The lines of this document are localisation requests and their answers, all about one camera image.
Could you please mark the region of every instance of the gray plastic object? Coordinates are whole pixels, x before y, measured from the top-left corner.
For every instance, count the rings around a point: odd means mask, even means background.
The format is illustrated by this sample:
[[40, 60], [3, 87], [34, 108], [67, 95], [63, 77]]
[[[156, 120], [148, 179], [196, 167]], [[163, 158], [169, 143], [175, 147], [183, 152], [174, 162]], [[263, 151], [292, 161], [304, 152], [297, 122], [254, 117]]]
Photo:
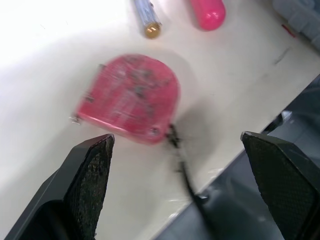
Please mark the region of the gray plastic object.
[[320, 0], [273, 0], [273, 8], [320, 50]]

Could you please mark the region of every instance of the gold pen tip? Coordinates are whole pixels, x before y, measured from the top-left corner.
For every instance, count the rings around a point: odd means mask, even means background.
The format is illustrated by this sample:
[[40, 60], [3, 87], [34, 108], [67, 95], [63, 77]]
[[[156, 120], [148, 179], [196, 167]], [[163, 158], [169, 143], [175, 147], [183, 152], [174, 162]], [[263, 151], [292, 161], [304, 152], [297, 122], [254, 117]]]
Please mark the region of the gold pen tip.
[[150, 23], [144, 28], [144, 33], [149, 39], [154, 39], [158, 37], [160, 34], [160, 31], [161, 31], [161, 27], [160, 27], [160, 24], [157, 22]]

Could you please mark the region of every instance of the white surface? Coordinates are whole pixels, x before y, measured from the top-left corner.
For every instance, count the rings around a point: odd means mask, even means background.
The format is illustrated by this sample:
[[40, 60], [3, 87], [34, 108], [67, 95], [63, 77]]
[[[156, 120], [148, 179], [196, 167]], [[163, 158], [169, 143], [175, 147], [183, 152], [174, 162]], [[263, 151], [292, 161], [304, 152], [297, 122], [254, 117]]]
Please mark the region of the white surface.
[[[175, 117], [198, 189], [319, 73], [320, 58], [258, 0], [225, 0], [216, 31], [195, 27], [188, 1], [155, 0], [163, 32], [145, 39], [129, 0], [0, 3], [0, 238], [70, 149], [105, 130], [68, 117], [97, 66], [123, 53], [176, 73]], [[283, 60], [275, 61], [287, 50]], [[189, 202], [172, 154], [116, 136], [97, 240], [148, 240]]]

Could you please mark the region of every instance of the red object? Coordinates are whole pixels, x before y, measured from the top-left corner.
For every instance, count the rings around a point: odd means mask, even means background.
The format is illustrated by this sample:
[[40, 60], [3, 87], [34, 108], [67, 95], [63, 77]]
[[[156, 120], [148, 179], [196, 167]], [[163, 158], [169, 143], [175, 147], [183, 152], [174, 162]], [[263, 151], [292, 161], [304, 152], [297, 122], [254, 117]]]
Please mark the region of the red object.
[[294, 33], [286, 25], [281, 24], [281, 27], [283, 27], [291, 35], [291, 37], [296, 37], [296, 35], [294, 35]]
[[135, 141], [163, 140], [179, 95], [179, 83], [164, 63], [139, 54], [103, 67], [77, 116]]
[[207, 31], [221, 26], [226, 17], [222, 0], [190, 0], [201, 28]]

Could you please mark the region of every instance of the pink marker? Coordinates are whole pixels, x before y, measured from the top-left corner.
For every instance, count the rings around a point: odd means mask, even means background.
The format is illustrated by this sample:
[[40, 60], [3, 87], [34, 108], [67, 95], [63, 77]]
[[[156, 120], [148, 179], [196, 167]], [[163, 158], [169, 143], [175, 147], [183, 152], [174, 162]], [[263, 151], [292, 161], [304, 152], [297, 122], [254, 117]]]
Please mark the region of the pink marker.
[[191, 0], [191, 4], [204, 30], [215, 30], [224, 22], [226, 9], [222, 0]]

